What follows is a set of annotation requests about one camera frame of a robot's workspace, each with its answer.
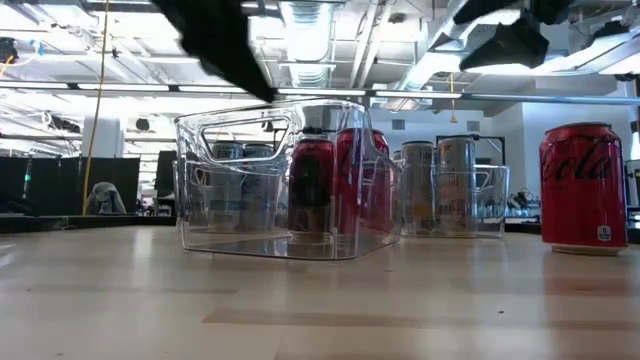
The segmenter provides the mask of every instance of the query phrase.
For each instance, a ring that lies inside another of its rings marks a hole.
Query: clear plastic container
[[[432,168],[430,224],[416,223],[419,211],[404,201],[403,234],[413,237],[502,238],[509,190],[509,168],[475,165],[473,172]]]
[[[398,241],[401,171],[362,105],[277,102],[176,126],[185,249],[341,260]],[[227,139],[250,127],[273,133],[271,147]]]

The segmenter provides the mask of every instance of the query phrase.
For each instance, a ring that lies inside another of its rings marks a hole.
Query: table surface
[[[640,358],[639,249],[508,234],[322,263],[189,253],[170,227],[2,235],[0,358]]]

